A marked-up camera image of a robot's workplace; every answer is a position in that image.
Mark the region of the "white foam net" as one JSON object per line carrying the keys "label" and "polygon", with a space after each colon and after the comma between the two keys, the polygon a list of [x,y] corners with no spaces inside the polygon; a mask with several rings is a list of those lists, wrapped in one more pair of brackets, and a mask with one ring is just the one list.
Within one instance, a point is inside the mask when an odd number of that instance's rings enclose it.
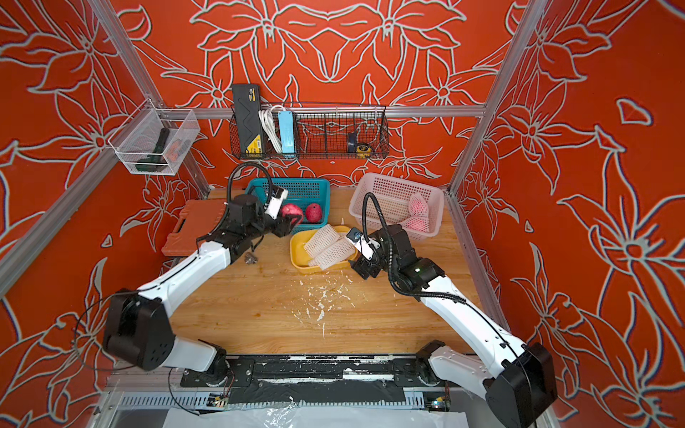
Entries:
{"label": "white foam net", "polygon": [[310,258],[316,258],[324,250],[341,239],[339,233],[330,225],[319,228],[317,232],[304,244],[304,249]]}
{"label": "white foam net", "polygon": [[346,239],[341,237],[339,240],[326,247],[322,253],[319,253],[313,260],[314,266],[318,266],[322,270],[327,270],[337,263],[348,260],[357,252],[356,248]]}

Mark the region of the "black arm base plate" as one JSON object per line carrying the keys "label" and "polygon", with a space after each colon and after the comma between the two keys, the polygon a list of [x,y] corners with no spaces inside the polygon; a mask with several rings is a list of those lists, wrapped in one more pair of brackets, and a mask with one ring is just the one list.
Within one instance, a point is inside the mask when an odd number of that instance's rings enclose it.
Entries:
{"label": "black arm base plate", "polygon": [[453,387],[429,374],[413,354],[230,355],[228,375],[217,388],[259,383],[390,383],[399,387]]}

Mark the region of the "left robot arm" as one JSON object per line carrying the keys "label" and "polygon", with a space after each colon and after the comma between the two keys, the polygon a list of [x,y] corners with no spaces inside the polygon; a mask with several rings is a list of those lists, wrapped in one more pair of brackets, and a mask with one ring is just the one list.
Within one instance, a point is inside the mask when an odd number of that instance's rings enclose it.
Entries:
{"label": "left robot arm", "polygon": [[285,215],[288,190],[267,179],[266,198],[227,194],[222,217],[196,239],[196,251],[176,267],[137,290],[112,296],[103,330],[103,349],[133,367],[151,371],[179,368],[212,384],[228,375],[226,351],[219,345],[176,335],[169,319],[180,305],[219,271],[253,251],[266,235],[290,235],[301,221]]}

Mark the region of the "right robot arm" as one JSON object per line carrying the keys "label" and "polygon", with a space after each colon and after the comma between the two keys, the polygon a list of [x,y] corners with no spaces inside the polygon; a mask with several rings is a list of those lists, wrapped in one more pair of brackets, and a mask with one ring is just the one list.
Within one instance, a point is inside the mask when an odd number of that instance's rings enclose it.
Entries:
{"label": "right robot arm", "polygon": [[346,235],[360,253],[353,270],[364,279],[385,272],[396,294],[433,310],[475,353],[469,357],[434,340],[417,353],[417,369],[480,397],[503,426],[535,427],[558,397],[549,351],[499,326],[441,267],[417,256],[403,226],[386,222],[374,194],[365,194],[362,204],[374,206],[381,228],[370,233],[364,220]]}

